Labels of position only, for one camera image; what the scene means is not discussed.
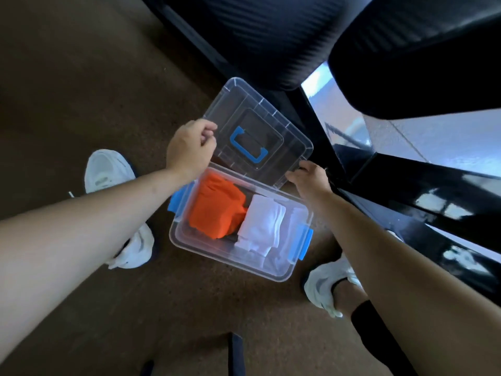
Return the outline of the person's white right shoe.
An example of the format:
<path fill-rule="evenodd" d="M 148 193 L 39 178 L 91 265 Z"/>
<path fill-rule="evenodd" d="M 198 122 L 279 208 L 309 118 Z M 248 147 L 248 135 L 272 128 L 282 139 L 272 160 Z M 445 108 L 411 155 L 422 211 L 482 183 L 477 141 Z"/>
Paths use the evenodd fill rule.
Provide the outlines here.
<path fill-rule="evenodd" d="M 347 278 L 362 288 L 383 322 L 392 326 L 394 315 L 403 310 L 403 255 L 413 254 L 413 250 L 394 233 L 379 227 L 363 233 L 345 229 L 337 239 L 343 250 L 341 257 L 309 272 L 304 283 L 306 297 L 331 317 L 345 316 L 334 307 L 331 288 Z"/>

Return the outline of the person's right hand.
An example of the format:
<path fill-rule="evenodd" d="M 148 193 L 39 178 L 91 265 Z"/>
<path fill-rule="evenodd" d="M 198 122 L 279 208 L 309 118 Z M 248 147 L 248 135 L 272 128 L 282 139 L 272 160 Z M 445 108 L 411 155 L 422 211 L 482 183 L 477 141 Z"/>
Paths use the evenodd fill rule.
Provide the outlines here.
<path fill-rule="evenodd" d="M 300 197 L 316 213 L 322 211 L 331 202 L 334 193 L 325 170 L 318 166 L 317 180 L 313 184 L 295 185 Z"/>

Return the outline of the person's white left shoe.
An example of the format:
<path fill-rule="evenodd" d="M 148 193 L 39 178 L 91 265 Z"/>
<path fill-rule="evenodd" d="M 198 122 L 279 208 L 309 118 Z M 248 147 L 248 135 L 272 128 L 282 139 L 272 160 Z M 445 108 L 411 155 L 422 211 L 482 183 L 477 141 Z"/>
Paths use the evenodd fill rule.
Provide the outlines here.
<path fill-rule="evenodd" d="M 127 160 L 117 151 L 99 149 L 88 159 L 84 188 L 86 194 L 107 189 L 134 180 L 135 173 Z M 109 270 L 134 269 L 146 264 L 152 257 L 154 235 L 144 223 L 129 238 L 115 256 L 105 264 Z"/>

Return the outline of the white folded cloth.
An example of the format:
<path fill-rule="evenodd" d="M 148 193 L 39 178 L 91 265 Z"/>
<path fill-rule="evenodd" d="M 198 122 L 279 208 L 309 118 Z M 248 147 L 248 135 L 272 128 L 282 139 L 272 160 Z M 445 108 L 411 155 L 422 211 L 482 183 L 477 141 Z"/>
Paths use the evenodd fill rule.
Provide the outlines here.
<path fill-rule="evenodd" d="M 290 265 L 294 265 L 299 258 L 300 243 L 306 231 L 305 223 L 308 215 L 306 208 L 289 207 L 285 211 L 279 230 L 278 253 L 274 260 L 280 273 L 285 272 Z"/>
<path fill-rule="evenodd" d="M 286 208 L 274 199 L 255 194 L 237 233 L 235 246 L 266 257 L 279 246 L 279 231 Z"/>

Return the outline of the person's right leg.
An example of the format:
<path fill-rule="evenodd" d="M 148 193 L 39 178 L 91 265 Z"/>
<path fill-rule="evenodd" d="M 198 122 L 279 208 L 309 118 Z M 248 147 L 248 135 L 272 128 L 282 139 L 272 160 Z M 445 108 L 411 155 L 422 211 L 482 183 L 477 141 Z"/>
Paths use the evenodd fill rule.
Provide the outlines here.
<path fill-rule="evenodd" d="M 393 376 L 418 376 L 361 287 L 347 278 L 331 288 L 334 307 L 350 318 L 369 353 L 384 364 Z"/>

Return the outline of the person's left hand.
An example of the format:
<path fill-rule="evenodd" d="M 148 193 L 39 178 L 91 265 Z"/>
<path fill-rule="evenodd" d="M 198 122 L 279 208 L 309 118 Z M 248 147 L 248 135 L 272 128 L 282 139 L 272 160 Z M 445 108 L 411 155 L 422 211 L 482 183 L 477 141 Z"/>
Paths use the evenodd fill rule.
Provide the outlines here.
<path fill-rule="evenodd" d="M 216 149 L 201 146 L 194 121 L 178 128 L 166 150 L 166 169 L 178 186 L 197 179 L 208 167 Z"/>

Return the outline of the clear lid with blue handle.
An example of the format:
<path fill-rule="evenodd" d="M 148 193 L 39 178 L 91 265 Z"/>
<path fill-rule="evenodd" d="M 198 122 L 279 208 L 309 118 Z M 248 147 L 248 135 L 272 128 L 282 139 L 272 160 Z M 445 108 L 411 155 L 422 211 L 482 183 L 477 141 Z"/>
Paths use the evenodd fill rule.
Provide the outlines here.
<path fill-rule="evenodd" d="M 314 149 L 304 133 L 239 77 L 225 83 L 203 118 L 217 125 L 214 156 L 219 162 L 275 189 Z"/>

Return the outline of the person's left forearm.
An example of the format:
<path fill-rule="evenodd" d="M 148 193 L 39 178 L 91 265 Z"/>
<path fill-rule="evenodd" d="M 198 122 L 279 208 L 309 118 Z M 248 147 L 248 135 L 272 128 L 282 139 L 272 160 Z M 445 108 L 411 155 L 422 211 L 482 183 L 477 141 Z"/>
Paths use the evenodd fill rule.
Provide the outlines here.
<path fill-rule="evenodd" d="M 0 221 L 0 363 L 199 174 L 167 168 Z"/>

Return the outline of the orange folded cloth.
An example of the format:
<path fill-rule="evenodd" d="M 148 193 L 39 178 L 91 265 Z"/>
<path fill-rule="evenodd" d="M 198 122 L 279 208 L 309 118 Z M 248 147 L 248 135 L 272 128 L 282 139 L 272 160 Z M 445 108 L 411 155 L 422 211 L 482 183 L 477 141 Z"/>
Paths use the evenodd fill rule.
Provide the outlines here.
<path fill-rule="evenodd" d="M 189 226 L 213 240 L 233 234 L 246 217 L 246 200 L 236 185 L 210 172 L 199 184 L 188 215 Z"/>

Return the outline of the person's right forearm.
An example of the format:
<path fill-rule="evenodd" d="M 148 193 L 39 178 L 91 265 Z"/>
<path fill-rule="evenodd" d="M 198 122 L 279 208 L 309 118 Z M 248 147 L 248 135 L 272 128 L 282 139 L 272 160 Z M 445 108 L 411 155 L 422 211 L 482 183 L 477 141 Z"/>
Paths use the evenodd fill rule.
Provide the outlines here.
<path fill-rule="evenodd" d="M 329 190 L 308 198 L 420 376 L 501 376 L 501 308 Z"/>

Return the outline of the clear plastic box blue latches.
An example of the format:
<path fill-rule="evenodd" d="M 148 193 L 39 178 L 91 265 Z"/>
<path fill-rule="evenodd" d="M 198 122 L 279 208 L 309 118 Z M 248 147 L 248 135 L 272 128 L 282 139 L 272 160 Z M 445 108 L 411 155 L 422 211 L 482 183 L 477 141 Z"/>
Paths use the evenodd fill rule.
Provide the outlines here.
<path fill-rule="evenodd" d="M 243 190 L 247 196 L 259 194 L 274 199 L 282 204 L 286 209 L 306 208 L 308 218 L 305 223 L 305 233 L 300 243 L 300 253 L 297 260 L 304 259 L 313 236 L 311 224 L 314 214 L 304 204 L 304 201 L 297 196 L 285 193 L 273 186 L 265 185 L 259 181 L 253 180 L 245 175 L 238 174 L 223 166 L 211 162 L 204 172 L 206 174 L 214 172 L 229 180 L 234 185 Z M 271 249 L 266 257 L 262 257 L 255 252 L 247 252 L 235 246 L 236 235 L 213 240 L 200 231 L 191 228 L 188 223 L 188 215 L 191 211 L 194 199 L 196 197 L 200 180 L 197 179 L 176 191 L 169 199 L 168 211 L 174 214 L 174 218 L 169 230 L 171 242 L 186 251 L 190 251 L 204 257 L 219 261 L 221 263 L 236 267 L 243 271 L 253 273 L 262 278 L 274 282 L 285 282 L 288 280 L 297 264 L 290 265 L 285 272 L 280 273 L 275 265 L 277 249 Z"/>

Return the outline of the black ribbed seat cushion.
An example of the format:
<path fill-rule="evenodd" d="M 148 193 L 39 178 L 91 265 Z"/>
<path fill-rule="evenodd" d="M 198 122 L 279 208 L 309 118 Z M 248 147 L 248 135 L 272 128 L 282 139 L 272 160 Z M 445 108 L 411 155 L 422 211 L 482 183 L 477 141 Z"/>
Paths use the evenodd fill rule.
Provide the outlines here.
<path fill-rule="evenodd" d="M 290 91 L 372 0 L 142 0 L 225 77 Z"/>

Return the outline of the black smooth cushion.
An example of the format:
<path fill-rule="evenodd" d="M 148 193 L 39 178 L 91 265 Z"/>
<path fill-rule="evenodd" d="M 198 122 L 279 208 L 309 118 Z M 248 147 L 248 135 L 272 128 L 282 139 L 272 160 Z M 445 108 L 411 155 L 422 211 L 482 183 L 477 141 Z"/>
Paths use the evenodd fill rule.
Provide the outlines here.
<path fill-rule="evenodd" d="M 359 112 L 398 120 L 501 108 L 501 0 L 372 0 L 328 60 Z"/>

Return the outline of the person's white shoe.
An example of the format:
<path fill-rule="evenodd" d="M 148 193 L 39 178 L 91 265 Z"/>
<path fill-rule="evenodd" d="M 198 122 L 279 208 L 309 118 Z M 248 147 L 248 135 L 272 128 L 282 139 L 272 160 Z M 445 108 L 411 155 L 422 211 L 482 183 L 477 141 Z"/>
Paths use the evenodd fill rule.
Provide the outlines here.
<path fill-rule="evenodd" d="M 403 255 L 413 254 L 413 250 L 394 233 L 379 227 L 363 233 L 345 229 L 337 239 L 343 250 L 341 257 L 309 272 L 304 283 L 306 297 L 331 317 L 345 316 L 334 307 L 331 288 L 347 278 L 362 288 L 383 322 L 392 326 L 394 315 L 403 310 Z"/>
<path fill-rule="evenodd" d="M 135 173 L 127 160 L 117 151 L 99 149 L 88 159 L 84 188 L 86 194 L 107 189 L 134 180 Z M 144 223 L 129 238 L 115 256 L 105 264 L 109 270 L 134 269 L 146 264 L 152 257 L 154 235 Z"/>

